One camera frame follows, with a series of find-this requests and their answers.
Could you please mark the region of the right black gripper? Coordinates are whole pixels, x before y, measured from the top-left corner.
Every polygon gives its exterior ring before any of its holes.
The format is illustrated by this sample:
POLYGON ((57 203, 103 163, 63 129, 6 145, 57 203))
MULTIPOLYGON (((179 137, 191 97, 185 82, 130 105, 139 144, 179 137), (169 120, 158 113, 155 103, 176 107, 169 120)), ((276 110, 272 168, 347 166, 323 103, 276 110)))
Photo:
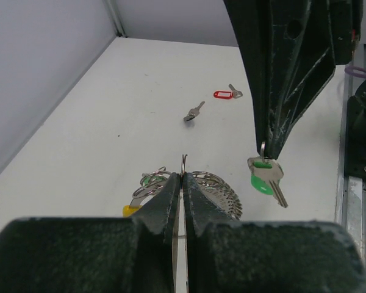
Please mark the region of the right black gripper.
POLYGON ((270 16, 267 156, 276 159, 335 64, 351 62, 361 38, 362 0, 270 1, 270 16))

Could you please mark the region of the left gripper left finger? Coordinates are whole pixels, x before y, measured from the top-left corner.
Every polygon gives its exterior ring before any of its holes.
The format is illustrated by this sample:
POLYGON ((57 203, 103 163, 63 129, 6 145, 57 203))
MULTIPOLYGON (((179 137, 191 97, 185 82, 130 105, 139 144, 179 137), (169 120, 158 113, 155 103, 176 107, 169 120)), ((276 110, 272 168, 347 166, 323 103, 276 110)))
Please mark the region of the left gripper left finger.
POLYGON ((130 217, 33 217, 0 232, 0 292, 174 292, 173 173, 130 217))

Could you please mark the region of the green tag key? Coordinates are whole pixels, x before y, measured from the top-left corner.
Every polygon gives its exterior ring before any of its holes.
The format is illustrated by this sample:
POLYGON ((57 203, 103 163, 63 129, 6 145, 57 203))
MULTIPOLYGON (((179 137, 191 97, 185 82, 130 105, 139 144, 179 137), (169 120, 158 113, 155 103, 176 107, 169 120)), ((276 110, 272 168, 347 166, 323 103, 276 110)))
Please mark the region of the green tag key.
POLYGON ((153 190, 154 186, 158 185, 158 183, 164 182, 166 177, 164 176, 153 176, 153 177, 143 177, 140 180, 140 185, 145 190, 153 190))
POLYGON ((248 168, 251 171, 251 185, 265 195, 271 195, 283 208, 289 205, 279 186, 284 172, 279 163, 272 158, 265 156, 265 141, 260 147, 260 156, 250 157, 247 160, 248 168))

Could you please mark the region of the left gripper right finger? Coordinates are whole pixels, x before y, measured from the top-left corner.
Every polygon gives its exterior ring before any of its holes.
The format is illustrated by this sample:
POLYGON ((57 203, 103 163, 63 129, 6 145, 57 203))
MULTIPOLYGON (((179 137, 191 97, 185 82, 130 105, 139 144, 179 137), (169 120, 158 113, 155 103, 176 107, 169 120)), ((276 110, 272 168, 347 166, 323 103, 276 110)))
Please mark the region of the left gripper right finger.
POLYGON ((351 236, 333 222, 244 222, 184 196, 189 292, 366 292, 351 236))

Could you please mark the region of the metal keyring with yellow handle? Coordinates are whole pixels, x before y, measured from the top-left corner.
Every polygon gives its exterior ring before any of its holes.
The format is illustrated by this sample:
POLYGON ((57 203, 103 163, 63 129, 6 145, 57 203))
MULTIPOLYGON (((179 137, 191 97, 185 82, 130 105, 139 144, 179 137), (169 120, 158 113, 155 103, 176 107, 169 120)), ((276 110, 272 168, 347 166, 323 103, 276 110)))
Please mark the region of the metal keyring with yellow handle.
MULTIPOLYGON (((186 155, 182 156, 181 163, 181 189, 184 196, 194 200, 194 196, 199 196, 203 202, 210 204, 211 207, 222 210, 230 218, 240 220, 243 208, 239 196, 233 188, 221 177, 206 171, 193 171, 187 173, 185 170, 186 155)), ((148 197, 155 197, 165 187, 172 172, 169 172, 165 166, 158 168, 151 173, 142 174, 143 177, 164 176, 166 180, 154 186, 153 190, 145 190, 141 187, 132 194, 131 202, 124 206, 122 210, 123 217, 129 217, 136 213, 148 197)))

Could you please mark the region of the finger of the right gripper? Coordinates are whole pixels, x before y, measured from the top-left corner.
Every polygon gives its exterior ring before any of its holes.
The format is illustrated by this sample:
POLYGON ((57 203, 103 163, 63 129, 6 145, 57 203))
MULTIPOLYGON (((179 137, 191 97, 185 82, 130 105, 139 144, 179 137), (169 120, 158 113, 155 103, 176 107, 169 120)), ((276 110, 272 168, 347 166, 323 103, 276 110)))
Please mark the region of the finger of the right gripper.
POLYGON ((270 1, 225 1, 253 100, 257 151, 272 156, 270 86, 273 30, 270 1))

